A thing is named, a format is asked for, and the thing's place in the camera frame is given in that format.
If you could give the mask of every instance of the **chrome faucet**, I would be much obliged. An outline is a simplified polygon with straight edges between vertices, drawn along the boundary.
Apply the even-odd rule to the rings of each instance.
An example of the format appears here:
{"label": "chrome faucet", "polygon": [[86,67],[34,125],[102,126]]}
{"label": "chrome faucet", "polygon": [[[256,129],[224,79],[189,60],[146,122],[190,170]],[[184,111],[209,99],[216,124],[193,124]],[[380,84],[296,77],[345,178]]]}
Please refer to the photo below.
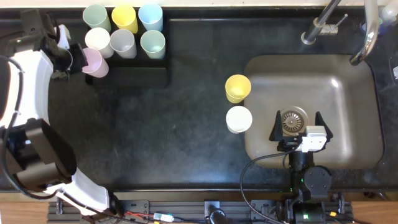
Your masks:
{"label": "chrome faucet", "polygon": [[[313,20],[308,32],[301,35],[304,44],[313,44],[317,35],[335,35],[338,32],[338,25],[346,18],[346,15],[336,25],[326,24],[330,14],[336,9],[341,0],[331,0],[329,5],[322,11],[318,18]],[[366,14],[366,36],[361,50],[354,54],[349,62],[352,65],[361,63],[372,51],[379,33],[379,11],[376,0],[364,0]]]}

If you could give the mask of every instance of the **drain strainer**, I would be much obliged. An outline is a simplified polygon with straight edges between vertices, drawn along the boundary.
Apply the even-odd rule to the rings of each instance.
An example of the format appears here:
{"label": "drain strainer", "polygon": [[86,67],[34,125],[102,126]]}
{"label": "drain strainer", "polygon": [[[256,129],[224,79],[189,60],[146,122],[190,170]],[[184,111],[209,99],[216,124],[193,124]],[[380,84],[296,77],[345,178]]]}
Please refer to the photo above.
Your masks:
{"label": "drain strainer", "polygon": [[286,108],[280,113],[282,115],[282,127],[285,134],[295,136],[308,123],[306,112],[297,106]]}

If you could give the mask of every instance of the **sink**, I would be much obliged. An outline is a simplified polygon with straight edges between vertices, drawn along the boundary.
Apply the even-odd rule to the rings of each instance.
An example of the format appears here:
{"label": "sink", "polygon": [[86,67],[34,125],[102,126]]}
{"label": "sink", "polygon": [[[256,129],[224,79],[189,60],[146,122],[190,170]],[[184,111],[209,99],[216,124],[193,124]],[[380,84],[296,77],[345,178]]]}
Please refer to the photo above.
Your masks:
{"label": "sink", "polygon": [[[366,63],[349,64],[349,55],[262,55],[246,65],[252,89],[244,106],[253,123],[245,132],[251,159],[277,153],[268,137],[276,112],[282,111],[284,134],[315,125],[319,111],[334,134],[326,149],[314,153],[316,165],[331,169],[369,169],[384,152],[373,73]],[[258,161],[281,168],[282,157]]]}

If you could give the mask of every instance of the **wooden surface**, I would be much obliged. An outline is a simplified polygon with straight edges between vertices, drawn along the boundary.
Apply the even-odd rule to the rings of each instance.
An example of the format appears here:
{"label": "wooden surface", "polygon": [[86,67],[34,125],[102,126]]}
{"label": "wooden surface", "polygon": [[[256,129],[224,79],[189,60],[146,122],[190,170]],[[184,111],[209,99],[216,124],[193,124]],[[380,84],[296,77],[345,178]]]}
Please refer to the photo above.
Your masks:
{"label": "wooden surface", "polygon": [[[44,224],[47,202],[0,202],[2,224]],[[355,218],[373,224],[398,223],[398,202],[353,202]]]}

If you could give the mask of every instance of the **black countertop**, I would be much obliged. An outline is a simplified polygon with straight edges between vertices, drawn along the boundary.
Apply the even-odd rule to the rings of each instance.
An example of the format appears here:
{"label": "black countertop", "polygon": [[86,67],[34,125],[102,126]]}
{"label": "black countertop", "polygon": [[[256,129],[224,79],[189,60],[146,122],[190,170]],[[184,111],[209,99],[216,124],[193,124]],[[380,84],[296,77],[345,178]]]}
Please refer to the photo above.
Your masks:
{"label": "black countertop", "polygon": [[[363,9],[349,11],[336,36],[300,40],[321,9],[167,9],[169,72],[163,89],[94,89],[83,74],[69,82],[51,81],[51,126],[74,148],[78,167],[91,180],[111,190],[237,189],[250,161],[244,134],[232,134],[225,123],[234,106],[224,83],[243,73],[250,59],[264,54],[353,54],[363,45],[358,25]],[[59,9],[72,41],[85,46],[87,26],[81,9]],[[17,13],[0,16],[2,34],[21,29]],[[368,170],[333,170],[335,190],[398,187],[398,86],[389,66],[398,57],[398,26],[379,38],[366,59],[374,71],[384,133],[382,161]],[[289,173],[254,166],[247,187],[289,190]],[[10,186],[2,178],[0,189]]]}

